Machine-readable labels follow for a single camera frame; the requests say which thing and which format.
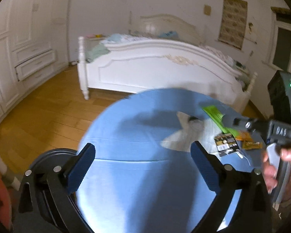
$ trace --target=white wardrobe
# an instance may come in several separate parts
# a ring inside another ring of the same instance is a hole
[[[0,121],[68,65],[68,1],[0,3]]]

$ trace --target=wooden floor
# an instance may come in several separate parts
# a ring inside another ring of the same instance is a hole
[[[0,124],[0,156],[23,174],[41,153],[54,148],[77,149],[91,122],[127,93],[91,90],[85,100],[76,67],[48,80],[19,103]],[[257,117],[247,106],[244,115]]]

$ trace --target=white bed frame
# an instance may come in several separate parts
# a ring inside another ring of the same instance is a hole
[[[183,41],[199,44],[195,27],[172,15],[140,17],[131,29],[158,35],[177,31]],[[138,93],[148,89],[185,88],[209,95],[241,113],[251,96],[255,73],[243,92],[235,79],[240,72],[194,45],[165,39],[106,44],[110,53],[86,62],[89,39],[79,37],[78,75],[85,99],[89,88]]]

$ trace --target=silver bolt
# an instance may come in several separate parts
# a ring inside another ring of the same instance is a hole
[[[224,169],[227,170],[227,171],[232,171],[233,170],[233,167],[229,164],[226,164],[224,165]]]
[[[53,170],[54,172],[59,172],[61,170],[61,166],[55,166]]]
[[[31,170],[27,170],[27,171],[25,171],[25,175],[26,175],[26,176],[29,176],[31,173],[32,173]]]
[[[257,168],[254,169],[254,172],[256,175],[260,175],[262,173],[261,170]]]

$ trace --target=green package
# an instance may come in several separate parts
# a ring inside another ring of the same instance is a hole
[[[204,107],[203,110],[208,114],[208,116],[210,116],[210,118],[216,123],[216,125],[224,134],[231,133],[234,137],[237,137],[239,135],[239,132],[237,130],[232,128],[226,128],[222,125],[223,114],[217,109],[216,106],[207,106]]]

